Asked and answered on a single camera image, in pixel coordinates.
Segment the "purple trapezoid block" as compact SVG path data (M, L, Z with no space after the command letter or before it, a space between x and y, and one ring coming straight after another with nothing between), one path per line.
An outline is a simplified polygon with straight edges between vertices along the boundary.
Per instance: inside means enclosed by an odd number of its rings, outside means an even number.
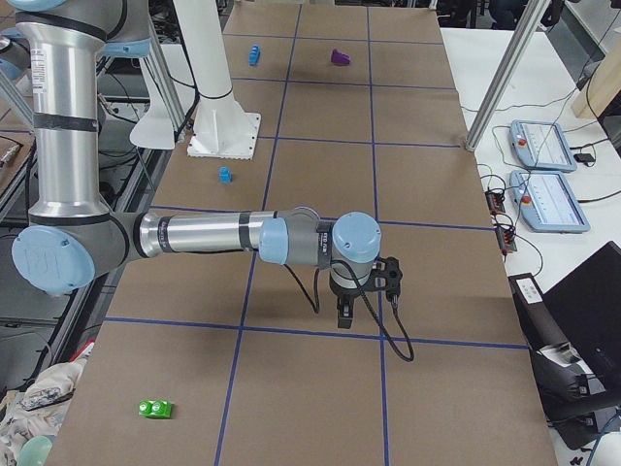
M330 61L336 66L349 66L351 58L347 53L344 53L338 49L332 49Z

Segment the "small blue block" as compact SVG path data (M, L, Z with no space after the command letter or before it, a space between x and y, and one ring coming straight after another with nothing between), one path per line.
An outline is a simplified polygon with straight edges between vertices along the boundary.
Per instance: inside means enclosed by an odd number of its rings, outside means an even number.
M228 183L231 183L231 182L233 181L233 175L232 175L232 172L231 172L231 170L230 170L228 167L226 167L226 166L222 166L222 167L220 167L220 168L219 168L219 171L218 171L218 177L219 177L219 180L220 180L222 183L226 183L226 184L228 184Z

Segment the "black relay board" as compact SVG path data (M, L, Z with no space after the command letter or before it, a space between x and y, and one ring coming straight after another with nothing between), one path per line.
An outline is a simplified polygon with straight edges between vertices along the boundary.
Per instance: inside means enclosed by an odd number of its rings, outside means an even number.
M504 214L505 192L503 190L488 189L484 192L489 212L492 216Z

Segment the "green two-stud block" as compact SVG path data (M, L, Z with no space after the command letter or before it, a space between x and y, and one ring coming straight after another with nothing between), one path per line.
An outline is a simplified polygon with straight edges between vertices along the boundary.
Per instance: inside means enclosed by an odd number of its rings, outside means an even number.
M138 404L139 416L152 419L170 419L174 404L164 399L142 400Z

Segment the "lower teach pendant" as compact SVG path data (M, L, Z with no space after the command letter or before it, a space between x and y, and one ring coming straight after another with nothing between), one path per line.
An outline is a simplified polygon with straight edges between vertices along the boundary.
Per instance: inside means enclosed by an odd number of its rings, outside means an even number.
M591 228L564 174L514 170L509 186L518 216L539 233L585 233Z

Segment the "teach pendant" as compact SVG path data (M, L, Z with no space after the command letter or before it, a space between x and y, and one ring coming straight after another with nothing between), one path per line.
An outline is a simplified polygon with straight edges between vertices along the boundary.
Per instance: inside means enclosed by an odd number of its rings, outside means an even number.
M518 216L539 233L585 233L591 228L564 174L514 170L509 186Z
M526 168L564 173L577 169L559 123L516 119L509 136L513 153Z

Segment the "black device with white label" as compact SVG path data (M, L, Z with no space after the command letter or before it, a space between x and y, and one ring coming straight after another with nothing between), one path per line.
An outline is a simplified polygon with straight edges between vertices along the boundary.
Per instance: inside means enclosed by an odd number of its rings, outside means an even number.
M605 389L548 311L534 276L514 275L508 282L548 420L557 425L577 422L591 428L603 426L607 408L573 406Z

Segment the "black laptop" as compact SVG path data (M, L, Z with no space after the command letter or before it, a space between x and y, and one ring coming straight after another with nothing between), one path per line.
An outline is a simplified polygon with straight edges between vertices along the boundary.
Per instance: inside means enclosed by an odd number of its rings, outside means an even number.
M544 304L608 387L620 385L620 247L609 241L544 293Z

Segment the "upper teach pendant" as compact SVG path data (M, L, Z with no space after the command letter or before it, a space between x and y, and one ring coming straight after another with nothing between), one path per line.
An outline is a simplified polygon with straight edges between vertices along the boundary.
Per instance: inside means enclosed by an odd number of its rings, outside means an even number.
M564 173L577 169L559 123L516 119L509 136L513 153L526 168Z

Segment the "long blue stud block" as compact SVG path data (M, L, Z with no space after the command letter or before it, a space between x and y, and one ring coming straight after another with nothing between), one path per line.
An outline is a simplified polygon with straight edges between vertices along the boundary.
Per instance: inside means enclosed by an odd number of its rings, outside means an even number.
M248 53L248 65L252 67L256 66L259 62L260 55L261 55L260 46L258 44L253 44Z

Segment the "black power adapter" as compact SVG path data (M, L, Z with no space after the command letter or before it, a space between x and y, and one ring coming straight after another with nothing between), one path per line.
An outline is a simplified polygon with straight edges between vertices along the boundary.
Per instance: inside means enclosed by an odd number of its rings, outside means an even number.
M575 153L573 155L573 158L575 159L576 162L579 162L585 165L593 164L596 162L596 158L592 154L585 153L585 152Z

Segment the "patterned cloth bag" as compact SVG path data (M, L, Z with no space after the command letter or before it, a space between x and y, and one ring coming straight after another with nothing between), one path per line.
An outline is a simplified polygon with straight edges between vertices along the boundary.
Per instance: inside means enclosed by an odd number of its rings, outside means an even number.
M82 377L84 362L43 371L1 421L1 464L17 465L23 446L37 436L56 436Z

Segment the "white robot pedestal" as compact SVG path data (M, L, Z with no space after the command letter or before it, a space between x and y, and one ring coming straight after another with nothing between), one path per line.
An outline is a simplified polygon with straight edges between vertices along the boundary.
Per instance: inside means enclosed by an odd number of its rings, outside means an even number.
M174 3L191 71L200 97L188 154L193 157L251 159L261 116L236 100L216 3Z

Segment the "aluminium frame post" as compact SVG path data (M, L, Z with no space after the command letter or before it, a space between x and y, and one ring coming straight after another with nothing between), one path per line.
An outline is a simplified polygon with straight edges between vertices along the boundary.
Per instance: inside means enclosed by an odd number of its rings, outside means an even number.
M474 122L465 141L465 149L475 151L486 127L505 93L511 76L517 68L520 59L530 44L536 29L543 18L549 1L531 0L518 21L501 59L496 73L486 91L486 94L476 112Z

